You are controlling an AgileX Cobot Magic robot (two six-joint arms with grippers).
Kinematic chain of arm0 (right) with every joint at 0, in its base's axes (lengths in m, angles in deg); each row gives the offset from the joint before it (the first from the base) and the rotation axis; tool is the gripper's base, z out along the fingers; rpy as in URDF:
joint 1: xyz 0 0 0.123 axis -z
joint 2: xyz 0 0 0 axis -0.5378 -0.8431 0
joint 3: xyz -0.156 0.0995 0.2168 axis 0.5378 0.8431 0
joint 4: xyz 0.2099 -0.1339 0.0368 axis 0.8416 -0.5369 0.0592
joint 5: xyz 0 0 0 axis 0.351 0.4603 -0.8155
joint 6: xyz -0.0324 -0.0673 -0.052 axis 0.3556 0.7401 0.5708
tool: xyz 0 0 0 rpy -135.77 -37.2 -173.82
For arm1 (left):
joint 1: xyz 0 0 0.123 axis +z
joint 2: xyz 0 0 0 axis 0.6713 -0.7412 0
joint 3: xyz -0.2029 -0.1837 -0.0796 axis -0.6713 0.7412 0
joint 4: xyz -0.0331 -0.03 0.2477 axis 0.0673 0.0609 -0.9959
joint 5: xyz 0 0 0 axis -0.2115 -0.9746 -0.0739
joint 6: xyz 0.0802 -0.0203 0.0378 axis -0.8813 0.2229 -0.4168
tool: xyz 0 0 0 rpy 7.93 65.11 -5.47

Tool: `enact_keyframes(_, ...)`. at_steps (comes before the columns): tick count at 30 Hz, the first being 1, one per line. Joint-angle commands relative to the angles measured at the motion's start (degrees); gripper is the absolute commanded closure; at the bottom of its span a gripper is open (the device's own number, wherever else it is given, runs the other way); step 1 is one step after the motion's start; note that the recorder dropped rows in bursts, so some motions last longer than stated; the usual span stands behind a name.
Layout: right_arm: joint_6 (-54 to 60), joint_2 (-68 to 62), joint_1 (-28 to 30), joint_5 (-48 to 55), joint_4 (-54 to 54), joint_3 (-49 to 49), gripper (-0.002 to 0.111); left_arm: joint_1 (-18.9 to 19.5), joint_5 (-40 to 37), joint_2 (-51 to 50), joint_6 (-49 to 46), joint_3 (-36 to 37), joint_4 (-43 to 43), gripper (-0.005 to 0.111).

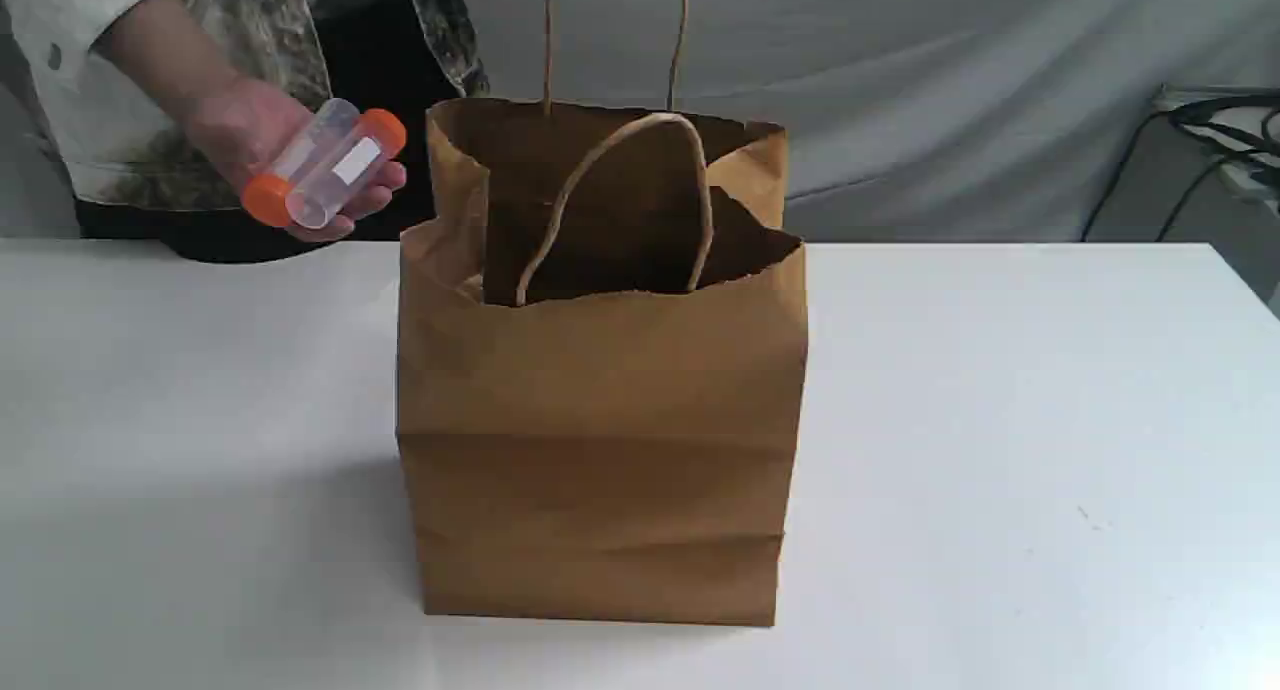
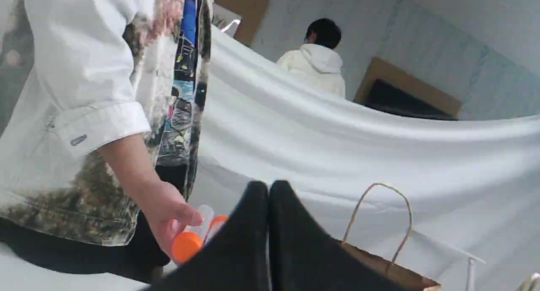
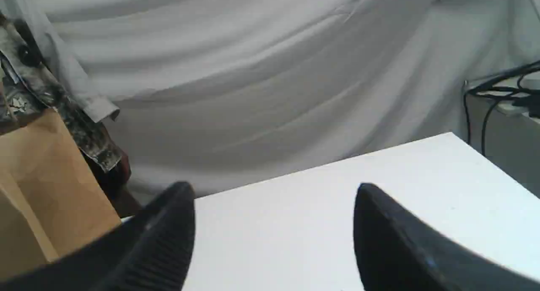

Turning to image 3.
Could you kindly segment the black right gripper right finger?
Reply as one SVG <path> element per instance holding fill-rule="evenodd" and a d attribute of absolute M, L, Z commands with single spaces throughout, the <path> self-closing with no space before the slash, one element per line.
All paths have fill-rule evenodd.
<path fill-rule="evenodd" d="M 538 291 L 538 281 L 447 238 L 372 183 L 357 189 L 354 252 L 366 291 Z"/>

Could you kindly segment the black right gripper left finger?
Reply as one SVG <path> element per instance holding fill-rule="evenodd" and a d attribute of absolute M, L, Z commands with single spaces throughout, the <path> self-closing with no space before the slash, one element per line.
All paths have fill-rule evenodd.
<path fill-rule="evenodd" d="M 2 291 L 180 291 L 194 251 L 195 195 L 188 182 L 83 248 L 1 283 Z"/>

